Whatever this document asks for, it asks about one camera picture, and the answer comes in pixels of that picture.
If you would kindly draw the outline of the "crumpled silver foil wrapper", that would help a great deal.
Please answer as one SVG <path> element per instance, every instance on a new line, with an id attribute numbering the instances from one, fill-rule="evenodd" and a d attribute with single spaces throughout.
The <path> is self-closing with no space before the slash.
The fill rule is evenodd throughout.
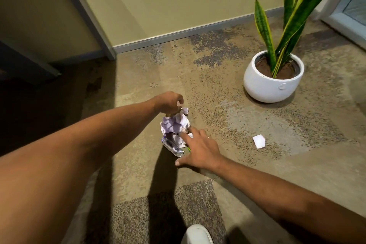
<path id="1" fill-rule="evenodd" d="M 168 134 L 161 139 L 163 146 L 177 158 L 188 155 L 191 152 L 189 146 L 176 134 Z"/>

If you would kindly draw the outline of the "person's left forearm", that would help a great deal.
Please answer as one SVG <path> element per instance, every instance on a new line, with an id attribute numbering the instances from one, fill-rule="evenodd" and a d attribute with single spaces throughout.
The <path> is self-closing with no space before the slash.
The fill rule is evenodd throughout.
<path id="1" fill-rule="evenodd" d="M 156 99 L 105 111 L 0 158 L 0 244 L 60 244 L 90 176 L 158 114 Z"/>

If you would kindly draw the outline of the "person's right forearm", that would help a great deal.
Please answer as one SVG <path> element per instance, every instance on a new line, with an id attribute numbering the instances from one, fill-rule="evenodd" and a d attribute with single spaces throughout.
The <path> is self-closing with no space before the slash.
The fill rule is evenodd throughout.
<path id="1" fill-rule="evenodd" d="M 213 172 L 266 214 L 337 244 L 366 244 L 366 218 L 312 191 L 219 156 Z"/>

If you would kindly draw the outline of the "white round plant pot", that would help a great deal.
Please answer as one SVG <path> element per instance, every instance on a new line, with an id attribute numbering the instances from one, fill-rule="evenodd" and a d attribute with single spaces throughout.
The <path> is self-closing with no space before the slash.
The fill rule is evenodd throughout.
<path id="1" fill-rule="evenodd" d="M 247 66 L 243 83 L 245 91 L 255 100 L 262 103 L 277 103 L 284 101 L 294 94 L 301 78 L 304 75 L 304 64 L 294 54 L 290 54 L 294 67 L 294 77 L 290 79 L 275 79 L 262 74 L 256 67 L 267 51 L 261 51 L 254 55 Z"/>

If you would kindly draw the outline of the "white framed glass door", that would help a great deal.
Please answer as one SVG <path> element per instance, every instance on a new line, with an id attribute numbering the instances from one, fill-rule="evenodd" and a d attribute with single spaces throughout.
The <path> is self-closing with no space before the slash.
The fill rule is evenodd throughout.
<path id="1" fill-rule="evenodd" d="M 366 0 L 323 0 L 311 14 L 366 51 Z"/>

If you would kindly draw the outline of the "grey partition frame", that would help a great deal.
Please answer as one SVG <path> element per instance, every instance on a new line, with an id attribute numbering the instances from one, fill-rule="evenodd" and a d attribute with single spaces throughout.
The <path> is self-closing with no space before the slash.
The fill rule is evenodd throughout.
<path id="1" fill-rule="evenodd" d="M 107 38 L 107 35 L 105 34 L 102 26 L 97 20 L 87 0 L 71 0 L 71 2 L 79 12 L 80 16 L 89 28 L 93 37 L 101 47 L 103 54 L 107 56 L 109 60 L 115 61 L 117 58 L 117 53 L 114 50 L 109 39 Z"/>

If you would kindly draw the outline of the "grey baseboard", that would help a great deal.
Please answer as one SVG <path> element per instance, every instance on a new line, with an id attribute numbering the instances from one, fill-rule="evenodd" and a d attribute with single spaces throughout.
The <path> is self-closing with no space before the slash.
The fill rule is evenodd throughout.
<path id="1" fill-rule="evenodd" d="M 179 31 L 176 31 L 173 33 L 163 34 L 163 35 L 159 35 L 156 37 L 142 39 L 139 41 L 116 45 L 116 46 L 113 46 L 113 50 L 117 54 L 121 54 L 124 52 L 137 50 L 140 48 L 146 48 L 149 46 L 154 46 L 157 44 L 162 44 L 162 43 L 166 43 L 166 42 L 170 42 L 170 41 L 175 41 L 175 40 L 179 40 L 182 38 L 199 35 L 202 33 L 207 33 L 207 32 L 211 32 L 211 31 L 215 31 L 215 30 L 219 30 L 219 29 L 231 28 L 236 25 L 241 25 L 241 24 L 251 22 L 253 20 L 254 20 L 254 13 L 246 14 L 246 15 L 242 15 L 242 16 L 239 16 L 236 18 L 230 18 L 227 20 L 219 21 L 219 22 L 213 22 L 210 24 L 197 26 L 197 27 L 193 27 L 190 29 L 179 30 Z"/>

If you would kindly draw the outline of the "person's white shoe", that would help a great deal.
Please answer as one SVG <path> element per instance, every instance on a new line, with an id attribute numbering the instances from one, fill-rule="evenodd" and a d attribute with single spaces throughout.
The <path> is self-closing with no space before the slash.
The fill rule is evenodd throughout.
<path id="1" fill-rule="evenodd" d="M 187 228 L 181 244 L 214 244 L 209 231 L 200 224 L 191 225 Z"/>

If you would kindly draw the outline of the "person's right hand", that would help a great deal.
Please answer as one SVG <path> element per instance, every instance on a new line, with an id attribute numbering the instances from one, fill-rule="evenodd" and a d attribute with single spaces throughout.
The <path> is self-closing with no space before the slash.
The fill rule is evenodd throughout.
<path id="1" fill-rule="evenodd" d="M 204 130 L 204 140 L 190 141 L 190 136 L 184 132 L 180 133 L 180 137 L 191 149 L 195 168 L 205 169 L 214 172 L 219 165 L 219 161 L 223 158 L 220 153 L 218 144 L 210 138 Z"/>

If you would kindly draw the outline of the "green snake plant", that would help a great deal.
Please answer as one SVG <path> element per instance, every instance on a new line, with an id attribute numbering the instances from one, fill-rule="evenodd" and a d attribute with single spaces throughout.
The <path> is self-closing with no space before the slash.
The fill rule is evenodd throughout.
<path id="1" fill-rule="evenodd" d="M 284 0 L 283 33 L 274 46 L 268 18 L 258 0 L 255 0 L 254 20 L 266 48 L 266 61 L 272 78 L 289 64 L 293 49 L 305 27 L 308 17 L 322 0 Z"/>

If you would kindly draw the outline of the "person's left hand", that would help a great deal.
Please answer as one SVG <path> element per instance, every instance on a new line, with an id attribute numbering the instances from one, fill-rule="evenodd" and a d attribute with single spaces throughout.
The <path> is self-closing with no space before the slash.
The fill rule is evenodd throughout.
<path id="1" fill-rule="evenodd" d="M 163 113 L 171 115 L 180 111 L 182 107 L 177 108 L 175 105 L 175 94 L 177 93 L 168 91 L 153 97 L 150 101 L 154 112 L 157 114 Z"/>

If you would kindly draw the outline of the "dark furniture panel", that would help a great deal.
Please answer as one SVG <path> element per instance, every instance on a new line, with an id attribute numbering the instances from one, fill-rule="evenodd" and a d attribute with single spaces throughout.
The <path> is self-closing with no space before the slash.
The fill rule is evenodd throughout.
<path id="1" fill-rule="evenodd" d="M 60 75 L 56 68 L 26 49 L 0 39 L 0 81 L 18 78 L 37 85 Z"/>

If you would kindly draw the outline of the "lavender paper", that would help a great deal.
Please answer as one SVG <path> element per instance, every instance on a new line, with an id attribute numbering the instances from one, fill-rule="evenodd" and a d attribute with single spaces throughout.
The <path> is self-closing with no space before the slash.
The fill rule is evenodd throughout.
<path id="1" fill-rule="evenodd" d="M 181 108 L 175 115 L 166 115 L 160 122 L 163 137 L 172 141 L 179 148 L 186 147 L 186 143 L 180 137 L 180 133 L 190 134 L 191 124 L 188 115 L 189 109 Z"/>

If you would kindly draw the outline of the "white paper scrap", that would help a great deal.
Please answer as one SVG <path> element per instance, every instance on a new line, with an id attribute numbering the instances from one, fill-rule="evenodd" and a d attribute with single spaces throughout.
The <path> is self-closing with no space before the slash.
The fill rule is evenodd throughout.
<path id="1" fill-rule="evenodd" d="M 266 139 L 263 135 L 253 136 L 253 141 L 256 149 L 262 149 L 266 146 Z"/>

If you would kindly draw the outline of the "brown potting soil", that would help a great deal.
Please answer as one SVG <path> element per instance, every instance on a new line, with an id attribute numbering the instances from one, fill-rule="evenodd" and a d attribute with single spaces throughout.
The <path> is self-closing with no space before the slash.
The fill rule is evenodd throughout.
<path id="1" fill-rule="evenodd" d="M 300 71 L 297 63 L 294 60 L 291 60 L 289 62 L 286 62 L 277 72 L 277 76 L 274 77 L 272 76 L 269 63 L 270 60 L 267 54 L 264 54 L 260 56 L 258 60 L 255 61 L 255 67 L 264 76 L 279 80 L 292 79 L 295 76 L 297 76 Z"/>

